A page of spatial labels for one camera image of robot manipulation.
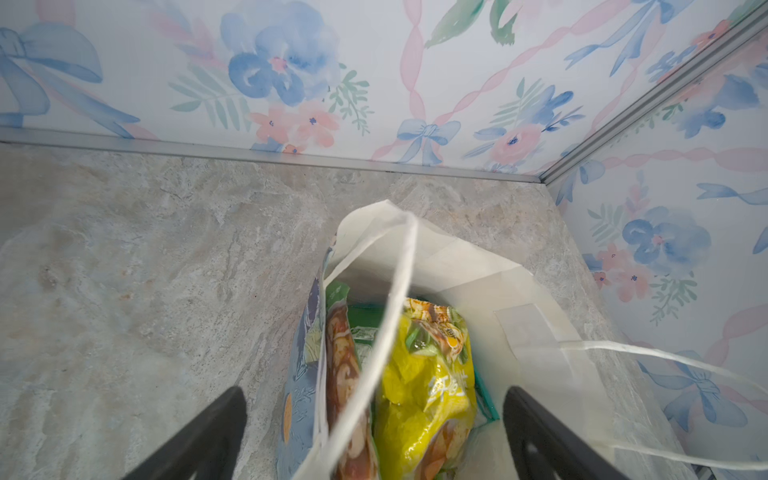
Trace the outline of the floral paper gift bag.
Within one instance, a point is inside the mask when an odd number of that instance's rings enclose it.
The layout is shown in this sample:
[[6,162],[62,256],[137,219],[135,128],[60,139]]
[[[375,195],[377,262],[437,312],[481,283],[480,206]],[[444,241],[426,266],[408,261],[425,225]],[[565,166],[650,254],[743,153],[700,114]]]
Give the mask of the floral paper gift bag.
[[[350,287],[348,305],[385,308],[372,347],[356,345],[358,386],[331,429],[327,419],[326,288]],[[609,379],[629,345],[583,339],[550,293],[521,265],[451,236],[388,201],[341,222],[313,281],[291,352],[280,418],[277,475],[334,479],[337,463],[389,362],[406,299],[454,308],[466,322],[474,371],[500,416],[472,428],[455,472],[445,479],[520,479],[503,423],[509,388],[519,386],[624,478],[683,479],[695,465],[765,473],[765,457],[687,456],[643,438],[628,417],[629,390]]]

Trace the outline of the green orange noodle snack packet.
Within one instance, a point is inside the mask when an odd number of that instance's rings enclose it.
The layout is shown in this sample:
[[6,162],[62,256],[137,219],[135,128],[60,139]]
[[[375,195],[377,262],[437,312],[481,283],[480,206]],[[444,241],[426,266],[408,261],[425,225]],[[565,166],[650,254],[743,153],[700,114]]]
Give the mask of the green orange noodle snack packet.
[[[361,376],[355,340],[350,326],[348,294],[350,287],[334,281],[326,288],[327,419],[331,429],[339,423],[342,411],[353,396]],[[359,416],[334,479],[378,479],[380,469],[372,435],[371,411]]]

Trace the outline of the green snack bag back side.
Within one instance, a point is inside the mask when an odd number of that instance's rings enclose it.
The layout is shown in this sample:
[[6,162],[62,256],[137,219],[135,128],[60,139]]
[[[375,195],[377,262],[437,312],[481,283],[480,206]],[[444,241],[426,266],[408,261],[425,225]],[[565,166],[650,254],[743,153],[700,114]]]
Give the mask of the green snack bag back side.
[[385,308],[377,305],[351,305],[348,322],[357,345],[372,347],[381,327]]

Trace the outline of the yellow chips snack bag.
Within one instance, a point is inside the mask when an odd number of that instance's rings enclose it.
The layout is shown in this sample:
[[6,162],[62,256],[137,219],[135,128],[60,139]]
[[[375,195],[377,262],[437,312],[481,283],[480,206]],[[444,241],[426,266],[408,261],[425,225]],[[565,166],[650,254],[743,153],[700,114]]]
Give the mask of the yellow chips snack bag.
[[383,479],[445,479],[477,414],[470,335],[450,306],[408,298],[376,394]]

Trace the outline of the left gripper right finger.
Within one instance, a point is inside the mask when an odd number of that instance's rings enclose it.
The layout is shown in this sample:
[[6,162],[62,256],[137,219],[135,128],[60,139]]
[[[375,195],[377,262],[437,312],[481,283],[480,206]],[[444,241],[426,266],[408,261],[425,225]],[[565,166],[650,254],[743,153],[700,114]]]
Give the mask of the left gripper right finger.
[[620,480],[625,477],[519,386],[508,389],[503,423],[522,480]]

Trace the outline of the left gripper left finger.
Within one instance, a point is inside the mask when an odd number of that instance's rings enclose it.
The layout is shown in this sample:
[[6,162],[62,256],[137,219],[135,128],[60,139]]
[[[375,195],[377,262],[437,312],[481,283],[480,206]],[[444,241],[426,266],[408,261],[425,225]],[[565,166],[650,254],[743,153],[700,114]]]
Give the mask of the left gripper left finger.
[[232,386],[125,476],[135,479],[231,479],[247,425],[243,390]]

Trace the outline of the teal mint candy bag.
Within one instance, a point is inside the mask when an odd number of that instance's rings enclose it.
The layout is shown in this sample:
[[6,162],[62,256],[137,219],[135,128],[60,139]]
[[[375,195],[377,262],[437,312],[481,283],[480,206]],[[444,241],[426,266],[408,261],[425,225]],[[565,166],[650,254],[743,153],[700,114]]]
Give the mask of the teal mint candy bag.
[[500,416],[492,401],[490,392],[485,385],[480,373],[475,370],[475,394],[477,401],[477,413],[474,421],[474,428],[480,428],[489,423],[498,421]]

